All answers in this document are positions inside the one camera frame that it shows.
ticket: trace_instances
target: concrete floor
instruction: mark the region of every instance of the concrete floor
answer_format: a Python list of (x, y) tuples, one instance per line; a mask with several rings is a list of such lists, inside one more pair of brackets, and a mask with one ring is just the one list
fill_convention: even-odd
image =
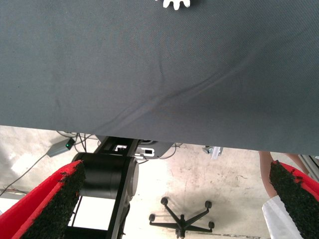
[[(20, 176), (52, 143), (64, 139), (55, 131), (9, 126), (0, 126), (0, 135), (0, 187)], [(88, 140), (88, 151), (94, 151), (97, 142)], [(170, 159), (140, 165), (137, 194), (131, 201), (123, 238), (176, 238), (174, 230), (149, 226), (150, 213), (156, 214), (156, 222), (172, 222), (160, 204), (163, 196), (169, 198), (171, 209), (177, 215), (185, 214), (186, 219), (203, 211), (206, 200), (213, 202), (211, 212), (195, 226), (208, 228), (208, 222), (214, 221), (214, 234), (187, 233), (186, 238), (269, 238), (261, 210), (268, 196), (260, 177), (258, 153), (225, 148), (212, 160), (201, 148), (183, 144)], [(53, 158), (46, 156), (14, 188), (31, 190), (75, 154), (73, 148)], [(283, 154), (273, 153), (273, 157), (296, 167)]]

